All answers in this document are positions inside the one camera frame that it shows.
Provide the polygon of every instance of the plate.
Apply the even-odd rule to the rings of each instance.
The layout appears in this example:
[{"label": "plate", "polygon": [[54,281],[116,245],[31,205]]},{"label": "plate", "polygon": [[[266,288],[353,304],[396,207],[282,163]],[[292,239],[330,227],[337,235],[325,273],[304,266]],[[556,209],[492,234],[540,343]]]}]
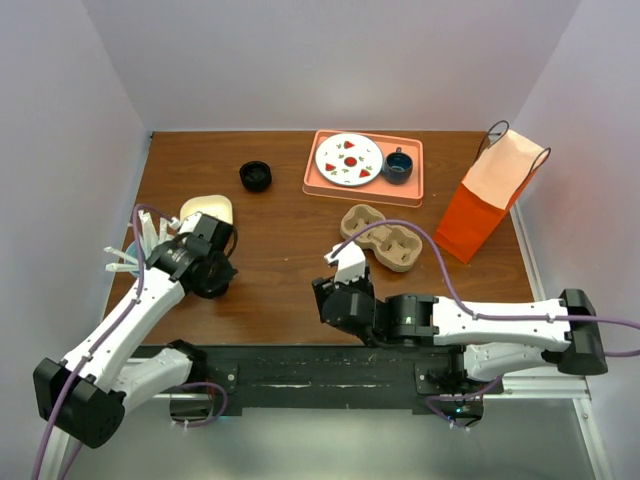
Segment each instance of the plate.
[{"label": "plate", "polygon": [[318,171],[331,183],[359,187],[380,174],[384,156],[373,140],[356,133],[339,133],[318,146],[315,160]]}]

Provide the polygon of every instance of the white wall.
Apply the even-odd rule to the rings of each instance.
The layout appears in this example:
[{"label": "white wall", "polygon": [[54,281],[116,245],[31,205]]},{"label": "white wall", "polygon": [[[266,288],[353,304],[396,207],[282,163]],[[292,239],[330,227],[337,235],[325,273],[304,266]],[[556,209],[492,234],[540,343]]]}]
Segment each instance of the white wall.
[{"label": "white wall", "polygon": [[[583,288],[598,313],[640,320],[640,3],[584,0],[515,126],[553,147],[522,200],[548,295]],[[640,334],[603,328],[608,350]],[[638,478],[638,359],[589,379],[617,478]]]},{"label": "white wall", "polygon": [[0,478],[28,478],[31,373],[100,319],[147,135],[78,0],[0,4]]},{"label": "white wall", "polygon": [[579,0],[83,0],[155,130],[485,129]]}]

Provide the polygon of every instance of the orange bag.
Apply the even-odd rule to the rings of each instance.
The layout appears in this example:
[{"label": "orange bag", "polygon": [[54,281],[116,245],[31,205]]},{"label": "orange bag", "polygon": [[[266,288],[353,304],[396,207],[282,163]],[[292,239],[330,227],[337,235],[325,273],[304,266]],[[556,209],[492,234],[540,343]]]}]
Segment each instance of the orange bag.
[{"label": "orange bag", "polygon": [[[505,130],[483,150],[500,125]],[[469,263],[550,154],[550,148],[510,130],[507,121],[493,125],[438,225],[435,242]]]}]

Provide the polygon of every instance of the mug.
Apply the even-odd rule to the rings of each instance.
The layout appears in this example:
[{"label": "mug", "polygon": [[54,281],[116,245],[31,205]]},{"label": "mug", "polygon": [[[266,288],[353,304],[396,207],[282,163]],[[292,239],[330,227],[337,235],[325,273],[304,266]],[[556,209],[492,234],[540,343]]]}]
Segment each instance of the mug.
[{"label": "mug", "polygon": [[406,153],[402,153],[402,148],[396,148],[396,151],[387,155],[382,166],[382,174],[387,182],[394,185],[402,185],[411,176],[413,171],[413,160]]}]

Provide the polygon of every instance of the brown tabletop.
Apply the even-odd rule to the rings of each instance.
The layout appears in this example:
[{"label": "brown tabletop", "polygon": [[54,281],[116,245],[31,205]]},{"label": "brown tabletop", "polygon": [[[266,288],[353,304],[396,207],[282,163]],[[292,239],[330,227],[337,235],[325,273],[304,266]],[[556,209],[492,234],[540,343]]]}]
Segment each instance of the brown tabletop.
[{"label": "brown tabletop", "polygon": [[[419,208],[374,204],[387,218],[409,220],[433,233],[471,165],[479,132],[380,132],[422,141],[425,194]],[[342,238],[339,225],[354,201],[305,195],[302,178],[314,132],[156,133],[138,201],[178,215],[189,198],[222,194],[233,203],[239,242],[232,263],[239,273],[229,291],[215,300],[187,296],[152,330],[146,343],[181,338],[191,343],[357,343],[320,323],[311,280],[332,275],[323,255]],[[247,192],[240,166],[262,160],[273,184]],[[367,252],[376,289],[384,298],[405,292],[446,295],[435,258],[425,245],[407,273],[394,273]],[[471,301],[532,300],[509,216],[469,265],[444,254],[454,285]],[[116,275],[108,311],[133,277]]]}]

